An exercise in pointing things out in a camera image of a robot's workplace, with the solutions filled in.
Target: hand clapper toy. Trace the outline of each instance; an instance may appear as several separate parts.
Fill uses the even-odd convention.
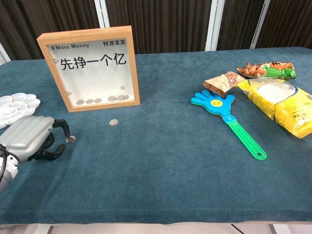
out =
[[[191,99],[191,104],[203,106],[213,115],[220,115],[223,121],[232,129],[254,158],[265,160],[267,157],[265,151],[236,121],[236,118],[230,114],[231,104],[234,101],[235,97],[233,95],[227,95],[226,99],[223,99],[218,94],[204,90],[201,93],[195,94],[195,97]]]

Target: white backing board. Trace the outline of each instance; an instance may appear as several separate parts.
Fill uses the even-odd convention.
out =
[[[126,38],[48,48],[72,106],[113,103],[108,100],[110,96],[128,96],[124,101],[135,99]]]

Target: snack bag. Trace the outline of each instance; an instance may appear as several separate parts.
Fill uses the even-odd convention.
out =
[[[245,78],[235,72],[227,72],[218,77],[205,80],[203,86],[224,98],[227,91],[244,80]]]
[[[238,87],[248,98],[298,138],[312,133],[312,95],[281,79],[245,80]]]
[[[290,62],[266,62],[250,65],[249,62],[241,68],[237,68],[238,72],[249,78],[272,77],[284,80],[296,77],[294,66]]]

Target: green handle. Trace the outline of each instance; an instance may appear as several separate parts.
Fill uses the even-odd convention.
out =
[[[237,121],[230,122],[228,125],[255,159],[265,160],[267,158],[267,153]]]

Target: yellow snack bag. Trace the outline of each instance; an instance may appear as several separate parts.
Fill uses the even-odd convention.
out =
[[[281,79],[247,79],[237,86],[270,119],[298,138],[312,133],[312,95]]]

